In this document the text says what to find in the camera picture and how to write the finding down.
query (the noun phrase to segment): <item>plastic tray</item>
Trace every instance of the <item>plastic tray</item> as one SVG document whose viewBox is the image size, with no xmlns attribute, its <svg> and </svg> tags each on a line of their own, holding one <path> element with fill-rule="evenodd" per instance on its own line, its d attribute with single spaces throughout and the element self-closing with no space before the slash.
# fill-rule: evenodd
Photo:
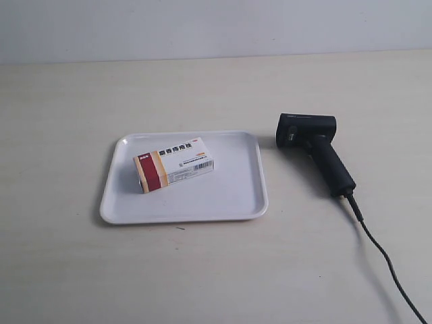
<svg viewBox="0 0 432 324">
<path fill-rule="evenodd" d="M 143 194 L 133 157 L 201 137 L 215 170 Z M 269 201 L 256 138 L 244 131 L 131 134 L 115 147 L 101 202 L 112 224 L 254 219 Z"/>
</svg>

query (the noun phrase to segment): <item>table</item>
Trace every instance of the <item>table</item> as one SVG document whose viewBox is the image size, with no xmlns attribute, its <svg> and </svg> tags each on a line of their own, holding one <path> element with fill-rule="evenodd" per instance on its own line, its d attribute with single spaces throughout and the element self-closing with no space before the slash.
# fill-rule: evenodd
<svg viewBox="0 0 432 324">
<path fill-rule="evenodd" d="M 378 250 L 279 114 L 335 115 L 366 224 L 432 321 L 432 51 L 0 67 L 0 322 L 417 323 Z M 267 213 L 115 227 L 115 141 L 247 130 Z"/>
</svg>

